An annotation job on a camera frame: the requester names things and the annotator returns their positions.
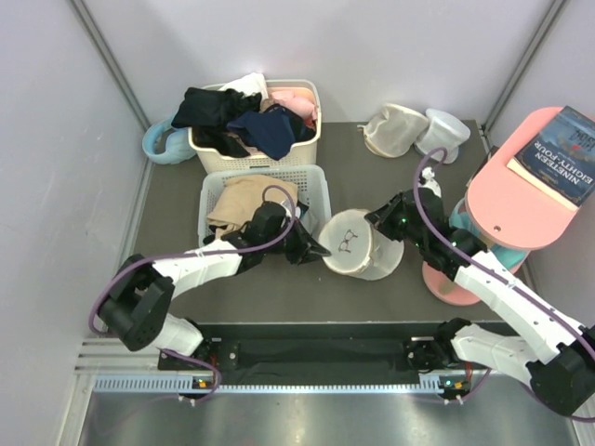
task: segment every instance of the gray table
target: gray table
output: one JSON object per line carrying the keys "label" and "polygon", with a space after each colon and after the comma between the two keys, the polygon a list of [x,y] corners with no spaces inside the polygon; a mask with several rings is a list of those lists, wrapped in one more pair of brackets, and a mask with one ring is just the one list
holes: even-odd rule
{"label": "gray table", "polygon": [[[471,138],[459,159],[438,174],[445,209],[450,212],[485,152],[477,125],[466,122]],[[324,124],[318,165],[325,172],[333,213],[376,209],[399,190],[410,189],[420,156],[413,150],[393,160],[372,154],[355,123]],[[176,253],[198,246],[198,201],[205,170],[193,158],[152,171],[135,251]],[[171,311],[198,322],[472,321],[499,318],[487,306],[452,307],[434,297],[421,277],[421,256],[407,245],[399,268],[388,278],[366,282],[340,276],[324,262],[291,266],[270,256],[262,265],[213,281],[176,299]]]}

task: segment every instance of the pink clothing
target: pink clothing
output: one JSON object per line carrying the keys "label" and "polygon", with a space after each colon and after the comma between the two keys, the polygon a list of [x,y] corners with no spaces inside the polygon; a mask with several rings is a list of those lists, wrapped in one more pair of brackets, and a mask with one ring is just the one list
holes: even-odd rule
{"label": "pink clothing", "polygon": [[306,122],[316,121],[318,118],[316,105],[303,96],[296,96],[296,93],[291,90],[275,91],[271,93],[271,97]]}

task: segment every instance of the metal floor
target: metal floor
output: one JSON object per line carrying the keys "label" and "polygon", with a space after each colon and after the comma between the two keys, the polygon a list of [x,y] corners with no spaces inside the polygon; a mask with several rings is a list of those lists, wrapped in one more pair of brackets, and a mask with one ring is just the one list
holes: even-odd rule
{"label": "metal floor", "polygon": [[463,406],[411,395],[219,395],[192,408],[155,395],[95,394],[79,446],[577,446],[572,424],[515,381],[491,376]]}

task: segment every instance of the beige clothing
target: beige clothing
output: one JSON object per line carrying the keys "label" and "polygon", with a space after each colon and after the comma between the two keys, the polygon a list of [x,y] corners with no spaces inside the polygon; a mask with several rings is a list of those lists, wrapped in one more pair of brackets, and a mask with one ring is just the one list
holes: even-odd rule
{"label": "beige clothing", "polygon": [[[225,182],[225,189],[221,193],[215,209],[206,216],[206,223],[213,226],[226,226],[224,230],[217,230],[215,237],[238,230],[246,221],[252,219],[255,211],[262,204],[262,192],[267,186],[281,186],[291,196],[294,204],[298,204],[298,185],[281,179],[264,175],[247,175],[245,177],[230,178]],[[268,202],[282,203],[287,198],[278,189],[267,191]]]}
{"label": "beige clothing", "polygon": [[264,113],[271,105],[275,105],[275,99],[263,99],[260,102],[260,112]]}

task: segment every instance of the white wall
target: white wall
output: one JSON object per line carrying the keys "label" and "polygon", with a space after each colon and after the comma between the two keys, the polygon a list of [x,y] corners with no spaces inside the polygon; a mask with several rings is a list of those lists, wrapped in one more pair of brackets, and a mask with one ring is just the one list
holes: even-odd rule
{"label": "white wall", "polygon": [[[540,107],[570,105],[595,116],[595,2],[572,0],[522,80],[493,131],[501,144],[527,114]],[[560,309],[595,323],[595,196],[585,203],[563,236],[531,254],[545,297]]]}
{"label": "white wall", "polygon": [[152,121],[190,85],[262,71],[312,80],[328,122],[384,101],[481,122],[548,3],[87,0]]}
{"label": "white wall", "polygon": [[141,131],[67,2],[2,2],[0,30],[0,444],[46,446],[116,266]]}

